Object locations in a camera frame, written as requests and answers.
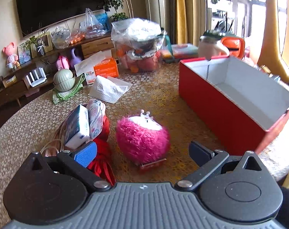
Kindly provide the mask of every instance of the wooden tv cabinet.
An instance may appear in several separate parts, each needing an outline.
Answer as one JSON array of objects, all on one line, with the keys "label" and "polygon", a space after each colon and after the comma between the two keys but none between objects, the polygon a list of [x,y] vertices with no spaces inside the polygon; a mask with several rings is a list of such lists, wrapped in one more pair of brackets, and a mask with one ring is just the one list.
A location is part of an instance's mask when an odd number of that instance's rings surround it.
[{"label": "wooden tv cabinet", "polygon": [[114,44],[111,41],[110,33],[106,33],[103,36],[95,37],[93,39],[88,40],[82,40],[76,44],[69,45],[65,49],[54,49],[50,52],[47,52],[44,56],[36,57],[34,59],[31,59],[30,61],[24,63],[21,65],[20,69],[17,69],[15,71],[10,72],[8,75],[6,75],[3,79],[7,80],[10,79],[12,76],[16,76],[16,81],[14,84],[7,88],[2,88],[0,90],[0,107],[10,101],[16,100],[20,106],[19,98],[24,96],[25,94],[31,93],[34,90],[37,90],[43,86],[49,85],[53,82],[53,76],[55,73],[52,73],[51,75],[47,75],[47,80],[38,85],[34,88],[29,87],[26,85],[26,81],[24,81],[25,76],[32,71],[33,69],[37,68],[36,63],[40,60],[43,60],[51,55],[59,54],[64,52],[65,50],[73,47],[80,47],[83,57],[87,59],[91,55],[93,55],[96,52],[104,51],[104,50],[111,50],[112,56],[116,59],[116,51],[114,49]]}]

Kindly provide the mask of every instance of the black tv screen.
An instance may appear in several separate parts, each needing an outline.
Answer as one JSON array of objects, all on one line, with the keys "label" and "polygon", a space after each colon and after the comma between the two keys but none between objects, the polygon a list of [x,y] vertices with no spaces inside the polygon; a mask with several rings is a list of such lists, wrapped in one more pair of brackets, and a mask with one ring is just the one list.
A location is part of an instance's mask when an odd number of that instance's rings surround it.
[{"label": "black tv screen", "polygon": [[16,0],[23,36],[51,24],[103,9],[103,0]]}]

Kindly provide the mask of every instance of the white cloth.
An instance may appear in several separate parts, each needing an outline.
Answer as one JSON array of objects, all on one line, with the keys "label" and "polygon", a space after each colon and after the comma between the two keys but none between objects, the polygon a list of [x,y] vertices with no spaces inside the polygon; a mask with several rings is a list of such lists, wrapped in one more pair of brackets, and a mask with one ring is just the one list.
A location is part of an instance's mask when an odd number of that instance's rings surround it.
[{"label": "white cloth", "polygon": [[89,95],[114,104],[131,86],[132,84],[117,78],[97,76]]}]

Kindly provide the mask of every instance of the green cloth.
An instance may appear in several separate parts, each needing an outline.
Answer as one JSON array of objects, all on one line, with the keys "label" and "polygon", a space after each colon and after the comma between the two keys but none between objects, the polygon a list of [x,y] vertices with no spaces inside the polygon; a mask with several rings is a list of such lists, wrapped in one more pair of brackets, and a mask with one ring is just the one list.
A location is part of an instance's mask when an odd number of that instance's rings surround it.
[{"label": "green cloth", "polygon": [[74,96],[80,89],[83,88],[82,82],[85,80],[84,74],[75,78],[75,85],[73,88],[67,92],[59,92],[55,88],[53,89],[52,100],[54,104],[57,104],[61,101],[66,101],[70,97]]}]

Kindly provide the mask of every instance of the vase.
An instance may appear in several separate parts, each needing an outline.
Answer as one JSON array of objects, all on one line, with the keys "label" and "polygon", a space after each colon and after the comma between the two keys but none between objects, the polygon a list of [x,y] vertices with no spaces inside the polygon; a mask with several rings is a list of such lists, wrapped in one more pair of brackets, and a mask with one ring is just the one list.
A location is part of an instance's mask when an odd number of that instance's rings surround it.
[{"label": "vase", "polygon": [[44,46],[40,45],[36,48],[38,56],[43,56],[46,54]]}]

